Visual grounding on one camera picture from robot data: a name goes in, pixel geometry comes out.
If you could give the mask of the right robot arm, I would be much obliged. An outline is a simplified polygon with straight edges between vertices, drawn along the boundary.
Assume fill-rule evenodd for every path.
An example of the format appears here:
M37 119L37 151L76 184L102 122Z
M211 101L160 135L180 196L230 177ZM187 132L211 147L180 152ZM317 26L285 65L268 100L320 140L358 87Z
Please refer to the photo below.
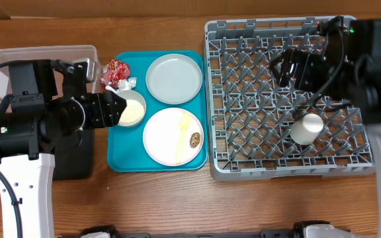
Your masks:
M295 78L295 88L321 96L347 99L360 109L362 121L376 161L381 237L381 19L352 20L342 16L317 25L325 37L321 54L285 50L269 63L281 87Z

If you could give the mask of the brown food scrap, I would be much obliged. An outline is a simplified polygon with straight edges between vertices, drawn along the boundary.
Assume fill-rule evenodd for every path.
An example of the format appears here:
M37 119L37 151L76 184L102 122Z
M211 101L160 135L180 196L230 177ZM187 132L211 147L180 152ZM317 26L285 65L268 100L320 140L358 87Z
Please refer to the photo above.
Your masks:
M190 142L189 142L190 147L193 149L197 148L199 146L200 142L201 142L200 133L198 133L198 132L193 133L190 137Z

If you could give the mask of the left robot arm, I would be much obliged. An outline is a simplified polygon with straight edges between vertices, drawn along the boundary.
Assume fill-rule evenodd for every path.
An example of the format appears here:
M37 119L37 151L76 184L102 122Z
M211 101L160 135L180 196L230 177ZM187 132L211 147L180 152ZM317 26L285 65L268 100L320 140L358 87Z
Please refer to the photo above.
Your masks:
M0 198L5 237L53 237L52 181L58 138L117 125L126 101L88 93L90 59L8 61L11 94L0 103Z

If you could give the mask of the pink round plate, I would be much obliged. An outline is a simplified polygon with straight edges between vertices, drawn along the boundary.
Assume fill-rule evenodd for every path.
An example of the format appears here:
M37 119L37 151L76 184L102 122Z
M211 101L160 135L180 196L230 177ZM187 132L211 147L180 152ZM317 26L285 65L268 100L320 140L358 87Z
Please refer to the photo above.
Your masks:
M183 158L181 164L175 163L175 152L180 136L179 122L184 112L190 114L190 124L185 133ZM197 148L190 147L191 135L200 133L201 142ZM188 110L166 108L156 112L147 121L143 131L143 144L147 154L157 163L168 167L185 165L194 159L202 150L204 130L200 120Z

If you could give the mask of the yellow plastic spoon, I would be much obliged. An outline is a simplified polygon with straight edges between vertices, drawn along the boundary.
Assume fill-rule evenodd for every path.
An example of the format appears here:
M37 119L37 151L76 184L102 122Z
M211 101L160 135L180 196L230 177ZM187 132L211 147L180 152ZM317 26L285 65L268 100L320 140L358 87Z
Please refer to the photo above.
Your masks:
M188 112L184 112L181 116L180 122L179 122L179 127L180 127L180 136L175 152L175 163L177 165L181 164L182 158L183 158L183 148L184 148L184 140L185 140L185 133L186 130L189 127L190 124L190 114Z

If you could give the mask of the white paper cup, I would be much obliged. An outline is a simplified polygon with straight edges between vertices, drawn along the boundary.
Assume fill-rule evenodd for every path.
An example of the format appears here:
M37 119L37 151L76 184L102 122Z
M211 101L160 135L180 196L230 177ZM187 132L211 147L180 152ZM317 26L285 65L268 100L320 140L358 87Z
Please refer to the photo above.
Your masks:
M291 139L300 145L309 145L323 130L323 120L317 114L307 114L295 121L290 128Z

